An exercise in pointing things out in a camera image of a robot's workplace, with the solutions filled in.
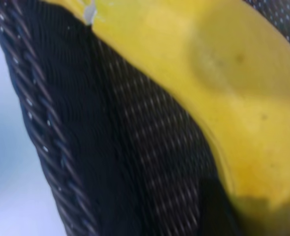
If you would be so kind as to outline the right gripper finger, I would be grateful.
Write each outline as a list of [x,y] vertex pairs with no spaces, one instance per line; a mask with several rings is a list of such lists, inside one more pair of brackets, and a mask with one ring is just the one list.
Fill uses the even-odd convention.
[[202,236],[237,236],[238,223],[233,208],[219,180],[204,178],[200,181]]

